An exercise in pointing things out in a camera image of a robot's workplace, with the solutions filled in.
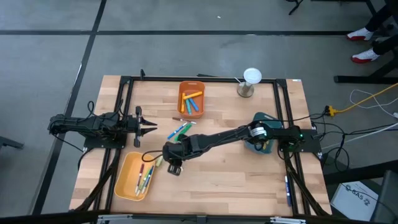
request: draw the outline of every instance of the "concrete floor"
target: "concrete floor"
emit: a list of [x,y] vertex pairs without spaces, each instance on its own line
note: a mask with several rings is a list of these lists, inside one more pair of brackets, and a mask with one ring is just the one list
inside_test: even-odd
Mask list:
[[[381,7],[380,1],[374,4],[376,9]],[[99,5],[99,0],[3,0],[0,30],[91,30]],[[355,30],[371,17],[365,3],[360,2],[304,1],[289,17],[292,7],[280,0],[109,0],[99,29]],[[47,132],[49,118],[65,109],[87,40],[84,35],[0,35],[0,49],[5,52],[0,55],[0,136],[25,143],[23,150],[0,150],[0,217],[30,211],[53,142]],[[311,113],[321,112],[325,105],[345,108],[353,89],[375,93],[387,86],[333,82],[334,75],[370,74],[392,57],[387,54],[366,65],[351,62],[351,55],[368,48],[368,42],[349,42],[343,36],[97,36],[73,115],[87,115],[86,104],[97,98],[103,75],[138,75],[141,68],[147,75],[156,76],[204,73],[240,77],[246,68],[256,67],[264,78],[302,79]],[[391,90],[379,101],[385,103],[397,95],[397,89]],[[354,98],[359,100],[364,95]],[[395,112],[398,106],[394,103],[385,109]],[[355,108],[327,120],[345,131],[396,121],[379,108]],[[350,166],[397,158],[397,137],[397,133],[387,132],[348,143],[345,148],[351,157]],[[67,134],[66,140],[83,145],[83,138],[77,134]],[[339,140],[331,134],[322,145]],[[44,213],[68,210],[80,155],[76,149],[63,146]]]

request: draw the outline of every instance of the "yellow cable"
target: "yellow cable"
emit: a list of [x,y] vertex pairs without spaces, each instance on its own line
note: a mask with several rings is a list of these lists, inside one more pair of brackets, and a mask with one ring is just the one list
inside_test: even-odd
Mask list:
[[348,107],[348,108],[345,108],[345,109],[343,109],[343,110],[336,110],[336,109],[333,109],[332,107],[330,107],[330,109],[331,109],[331,113],[330,113],[330,114],[331,114],[331,116],[334,116],[334,115],[337,114],[337,113],[344,113],[344,112],[347,112],[347,111],[353,109],[355,106],[358,106],[358,105],[360,105],[361,103],[363,103],[363,102],[365,102],[365,101],[367,101],[367,100],[370,100],[371,98],[373,98],[373,97],[375,97],[375,96],[377,96],[377,95],[380,95],[381,93],[384,93],[385,91],[387,91],[387,90],[389,90],[389,89],[391,89],[391,88],[394,88],[394,87],[397,86],[397,85],[398,85],[398,83],[395,83],[395,84],[393,84],[393,85],[391,85],[391,86],[389,86],[389,87],[387,87],[387,88],[381,90],[380,92],[375,93],[375,94],[369,96],[368,98],[363,99],[363,100],[359,101],[358,103],[356,103],[356,104],[354,104],[354,105],[352,105],[352,106],[350,106],[350,107]]

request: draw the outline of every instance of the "orange container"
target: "orange container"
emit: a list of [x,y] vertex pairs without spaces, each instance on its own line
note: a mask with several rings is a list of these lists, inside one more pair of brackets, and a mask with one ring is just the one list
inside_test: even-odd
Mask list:
[[[152,175],[149,179],[149,183],[145,189],[145,192],[143,194],[139,194],[138,196],[136,196],[135,191],[139,176],[139,170],[141,168],[141,164],[144,163],[144,170],[142,171],[142,177],[140,180],[140,185],[141,185],[141,183],[143,183],[144,181],[144,177],[147,174],[148,170],[150,170],[150,168],[155,165],[156,161],[143,162],[141,157],[142,153],[140,152],[129,152],[126,155],[126,158],[124,158],[123,166],[120,171],[118,181],[114,186],[114,193],[118,197],[133,201],[140,201],[144,199],[145,196],[148,194],[150,183],[152,182],[153,179],[152,176],[154,175],[155,170],[152,172]],[[144,159],[147,161],[153,158],[154,158],[153,156],[150,156],[148,154],[144,156]]]
[[[182,93],[184,93],[185,96],[188,96],[199,91],[202,92],[202,95],[192,98],[195,104],[198,106],[199,111],[196,112],[193,109],[193,106],[191,106],[192,114],[188,114],[187,109],[185,109],[184,112],[181,113]],[[205,84],[203,82],[183,81],[180,83],[180,89],[178,91],[177,111],[183,118],[200,118],[203,115],[203,113],[205,112]]]

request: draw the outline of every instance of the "black pants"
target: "black pants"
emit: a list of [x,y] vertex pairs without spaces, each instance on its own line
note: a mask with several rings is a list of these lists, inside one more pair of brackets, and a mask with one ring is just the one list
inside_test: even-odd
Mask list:
[[[365,28],[368,31],[374,32],[381,26],[384,21],[386,21],[391,16],[392,14],[390,9],[387,6],[384,6],[382,9],[380,9],[380,11],[376,13],[376,15],[372,17],[372,19],[368,22]],[[396,46],[398,46],[398,35],[393,35],[387,40],[376,44],[376,46],[373,47],[373,51],[378,55],[382,55],[392,50]]]

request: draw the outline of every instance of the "blue marker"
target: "blue marker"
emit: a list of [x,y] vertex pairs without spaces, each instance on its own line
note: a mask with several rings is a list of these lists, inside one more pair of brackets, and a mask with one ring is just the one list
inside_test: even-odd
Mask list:
[[193,100],[192,98],[189,98],[188,100],[189,100],[189,102],[192,104],[192,106],[193,106],[193,108],[195,109],[195,111],[196,111],[196,112],[199,112],[199,108],[198,108],[198,106],[196,105],[196,103],[194,102],[194,100]]
[[145,183],[145,186],[144,186],[144,188],[142,189],[142,192],[141,192],[143,194],[145,193],[145,188],[147,188],[147,186],[148,186],[148,183],[149,183],[149,180],[150,180],[150,176],[152,175],[154,169],[155,169],[155,166],[152,166],[150,168],[150,171],[149,171],[149,174],[148,174],[148,178],[147,178],[147,182]]
[[173,133],[171,133],[168,137],[167,140],[170,140],[170,138],[172,138],[174,136],[174,134],[177,134],[185,125],[187,125],[188,123],[185,122],[183,125],[181,125],[179,128],[177,128],[177,130],[175,130]]
[[185,105],[187,106],[188,114],[191,115],[192,114],[191,105],[188,99],[185,100]]
[[286,197],[287,197],[287,205],[289,207],[292,206],[292,201],[290,199],[290,192],[289,192],[289,183],[287,182],[287,176],[285,176],[285,184],[286,184]]

